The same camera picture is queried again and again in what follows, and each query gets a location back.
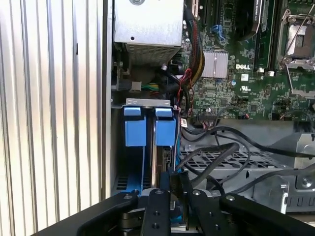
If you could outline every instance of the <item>chip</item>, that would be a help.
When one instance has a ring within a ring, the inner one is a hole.
[[[251,105],[251,112],[256,112],[257,111],[257,105]]]
[[[227,105],[227,100],[226,99],[221,99],[220,106],[221,107],[226,107],[226,105]]]

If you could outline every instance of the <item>dell logo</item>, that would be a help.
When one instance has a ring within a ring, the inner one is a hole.
[[[237,70],[250,70],[250,65],[240,65],[240,64],[236,64],[236,69]]]

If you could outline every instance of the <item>yellow wire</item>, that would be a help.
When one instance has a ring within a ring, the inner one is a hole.
[[[201,69],[202,69],[202,63],[203,63],[203,55],[202,55],[202,51],[201,51],[200,64],[199,64],[199,67],[198,67],[198,70],[197,70],[195,76],[191,80],[192,85],[194,85],[196,83],[197,79],[198,79],[198,74],[201,72]]]

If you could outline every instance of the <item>ribbed metal side panel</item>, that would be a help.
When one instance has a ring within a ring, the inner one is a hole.
[[[0,236],[100,200],[102,0],[0,1]]]

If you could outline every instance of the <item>capacitor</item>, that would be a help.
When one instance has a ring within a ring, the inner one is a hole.
[[[232,81],[231,81],[231,85],[232,85],[232,86],[236,86],[236,80],[232,80]]]

